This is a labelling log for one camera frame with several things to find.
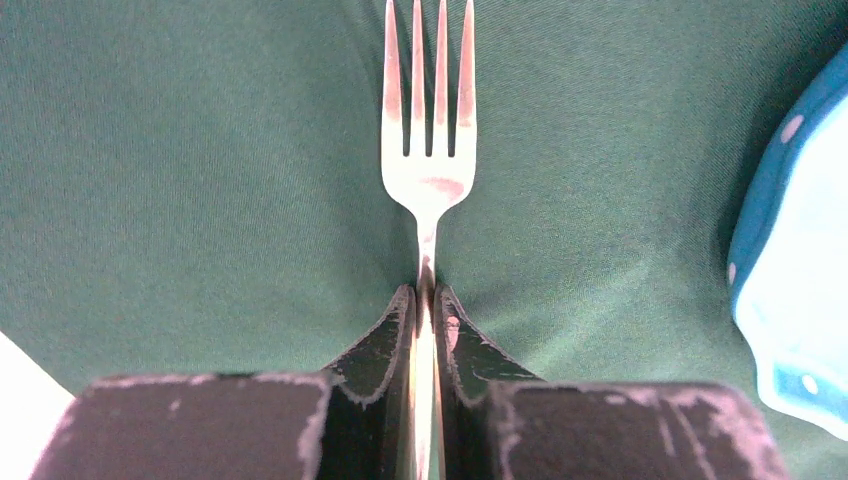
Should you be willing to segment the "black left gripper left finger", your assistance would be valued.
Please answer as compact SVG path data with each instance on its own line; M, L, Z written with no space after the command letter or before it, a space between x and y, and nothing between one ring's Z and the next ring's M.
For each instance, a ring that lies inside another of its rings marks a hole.
M313 373L138 375L92 383L36 479L399 479L416 300Z

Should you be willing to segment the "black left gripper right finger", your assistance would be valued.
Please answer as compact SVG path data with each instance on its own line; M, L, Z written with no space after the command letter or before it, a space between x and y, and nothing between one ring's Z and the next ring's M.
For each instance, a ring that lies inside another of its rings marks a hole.
M446 479L785 479L763 416L713 383L548 382L434 300Z

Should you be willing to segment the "silver fork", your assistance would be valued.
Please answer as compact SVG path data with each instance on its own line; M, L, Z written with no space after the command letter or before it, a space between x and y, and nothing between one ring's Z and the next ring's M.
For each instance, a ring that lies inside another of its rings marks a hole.
M425 102L422 7L413 4L410 97L403 97L395 4L385 4L380 162L389 196L416 221L416 313L407 367L403 479L426 479L432 459L446 474L435 316L438 223L473 187L477 153L475 6L467 2L458 62L456 116L449 116L448 11L440 2L433 107Z

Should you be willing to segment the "dark green cloth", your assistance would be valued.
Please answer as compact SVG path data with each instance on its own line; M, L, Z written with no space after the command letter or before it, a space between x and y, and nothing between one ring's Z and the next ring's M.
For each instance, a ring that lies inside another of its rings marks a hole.
M313 370L414 279L380 1L5 1L8 388ZM436 268L548 380L755 391L726 255L843 1L479 1L478 164Z

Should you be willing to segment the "blue polka dot plate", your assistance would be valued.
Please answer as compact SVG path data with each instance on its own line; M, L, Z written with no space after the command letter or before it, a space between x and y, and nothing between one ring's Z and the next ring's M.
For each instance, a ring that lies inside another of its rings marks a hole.
M847 436L847 53L776 129L727 257L734 321L770 408Z

